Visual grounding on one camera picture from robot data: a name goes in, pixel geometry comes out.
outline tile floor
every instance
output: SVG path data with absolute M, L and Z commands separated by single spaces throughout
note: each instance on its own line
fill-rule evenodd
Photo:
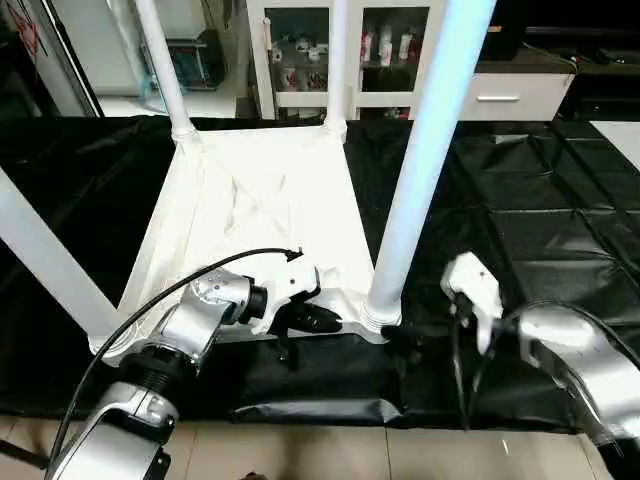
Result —
M 0 438 L 48 452 L 56 422 L 0 417 Z M 168 480 L 608 480 L 584 436 L 497 431 L 182 423 Z M 0 456 L 3 479 L 42 472 Z

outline drawer handle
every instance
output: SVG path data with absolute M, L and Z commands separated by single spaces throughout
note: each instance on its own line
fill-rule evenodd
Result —
M 504 95 L 480 95 L 476 97 L 478 102 L 487 103 L 515 103 L 520 101 L 520 97 L 517 95 L 504 96 Z

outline black cable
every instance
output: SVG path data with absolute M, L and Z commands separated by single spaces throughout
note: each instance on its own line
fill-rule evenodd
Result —
M 47 467 L 47 472 L 45 474 L 45 479 L 49 479 L 52 473 L 51 467 L 56 462 L 58 457 L 60 456 L 60 452 L 62 451 L 62 444 L 64 443 L 64 439 L 67 435 L 67 431 L 69 430 L 69 425 L 71 424 L 71 418 L 73 417 L 73 412 L 78 404 L 78 399 L 82 394 L 85 384 L 89 380 L 89 377 L 93 373 L 95 366 L 102 360 L 102 357 L 107 353 L 109 348 L 120 338 L 120 336 L 126 332 L 135 322 L 137 322 L 144 314 L 146 314 L 149 310 L 151 310 L 154 306 L 156 306 L 159 302 L 164 300 L 166 297 L 174 293 L 176 290 L 184 287 L 189 284 L 193 280 L 200 278 L 202 275 L 205 275 L 213 270 L 216 270 L 224 265 L 239 260 L 244 257 L 249 257 L 252 255 L 262 255 L 267 253 L 282 253 L 287 256 L 287 259 L 292 260 L 301 255 L 300 252 L 294 252 L 293 250 L 288 250 L 285 248 L 257 248 L 254 250 L 247 250 L 246 252 L 237 253 L 235 255 L 231 255 L 223 260 L 212 263 L 211 265 L 207 265 L 206 267 L 202 267 L 199 270 L 196 270 L 192 274 L 186 276 L 182 280 L 174 283 L 167 289 L 160 292 L 158 295 L 153 297 L 147 303 L 145 303 L 142 307 L 140 307 L 134 314 L 132 314 L 122 325 L 120 325 L 115 332 L 102 344 L 100 349 L 96 352 L 95 356 L 89 363 L 89 366 L 85 370 L 82 375 L 82 379 L 78 386 L 76 387 L 75 392 L 73 392 L 73 396 L 71 397 L 71 401 L 67 406 L 67 410 L 64 414 L 62 422 L 60 422 L 60 427 L 58 428 L 58 433 L 56 434 L 55 441 L 53 443 L 53 448 L 51 449 L 51 456 L 49 461 L 49 466 Z
M 458 415 L 460 424 L 465 430 L 469 430 L 469 416 L 467 415 L 467 394 L 462 373 L 462 359 L 460 357 L 460 329 L 463 322 L 469 322 L 473 314 L 473 303 L 463 293 L 457 293 L 452 303 L 453 325 L 451 326 L 451 366 L 456 382 L 456 394 L 458 399 Z
M 638 356 L 638 354 L 634 352 L 631 349 L 631 347 L 629 347 L 624 342 L 624 340 L 622 340 L 622 338 L 620 338 L 620 336 L 613 330 L 613 328 L 611 328 L 603 320 L 596 317 L 591 312 L 585 310 L 582 307 L 579 307 L 578 305 L 574 305 L 572 303 L 562 302 L 558 300 L 540 300 L 540 301 L 530 302 L 518 307 L 509 315 L 504 317 L 501 321 L 501 324 L 502 324 L 501 330 L 497 332 L 497 334 L 492 338 L 491 342 L 489 343 L 489 347 L 487 348 L 487 351 L 484 357 L 482 358 L 482 362 L 478 367 L 478 369 L 476 370 L 473 376 L 473 381 L 471 383 L 469 403 L 466 410 L 467 418 L 469 419 L 469 422 L 471 421 L 475 413 L 478 392 L 480 390 L 480 384 L 484 379 L 484 376 L 487 372 L 487 369 L 489 368 L 489 365 L 491 364 L 491 361 L 495 357 L 497 345 L 498 345 L 498 342 L 500 341 L 500 338 L 502 338 L 502 335 L 504 334 L 504 332 L 508 331 L 509 328 L 512 327 L 511 324 L 515 320 L 519 319 L 523 313 L 533 308 L 544 307 L 544 306 L 563 307 L 587 318 L 587 320 L 589 320 L 591 323 L 593 323 L 594 325 L 599 327 L 602 331 L 604 331 L 609 338 L 613 339 L 613 341 L 618 345 L 622 353 L 624 353 L 627 356 L 627 358 L 631 361 L 631 363 L 633 363 L 634 366 L 640 370 L 640 357 Z
M 467 394 L 464 388 L 464 377 L 462 375 L 462 361 L 460 359 L 460 322 L 454 318 L 451 326 L 451 364 L 453 366 L 453 376 L 456 381 L 456 393 L 458 397 L 458 414 L 462 428 L 469 430 L 469 416 L 467 415 Z

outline white metal pole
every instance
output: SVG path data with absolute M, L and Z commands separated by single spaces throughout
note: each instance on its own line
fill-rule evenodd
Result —
M 325 125 L 343 134 L 345 122 L 345 69 L 347 61 L 348 0 L 334 0 L 329 35 L 329 81 Z
M 122 324 L 115 307 L 2 169 L 0 237 L 82 327 L 92 346 L 100 346 Z
M 400 296 L 496 0 L 448 0 L 382 239 L 363 321 L 402 320 Z
M 155 2 L 154 0 L 136 0 L 136 6 L 162 97 L 171 117 L 171 135 L 176 141 L 193 137 L 196 129 L 189 120 L 184 105 Z

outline black plastic sheet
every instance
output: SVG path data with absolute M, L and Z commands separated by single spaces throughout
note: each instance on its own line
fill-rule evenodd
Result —
M 201 120 L 204 130 L 275 126 Z M 354 122 L 345 145 L 372 258 L 409 135 L 402 121 Z M 42 119 L 3 125 L 0 165 L 80 264 L 117 302 L 174 147 L 161 118 Z M 496 274 L 507 309 L 582 305 L 640 347 L 640 174 L 588 124 L 460 124 L 404 292 L 405 322 L 433 339 L 415 366 L 356 336 L 296 340 L 299 366 L 273 342 L 221 345 L 190 418 L 460 427 L 439 280 L 472 250 Z M 89 361 L 82 331 L 0 246 L 0 409 L 58 416 Z M 469 376 L 479 356 L 463 343 Z M 114 378 L 99 369 L 80 412 Z M 477 428 L 576 428 L 565 394 L 506 342 L 488 372 Z

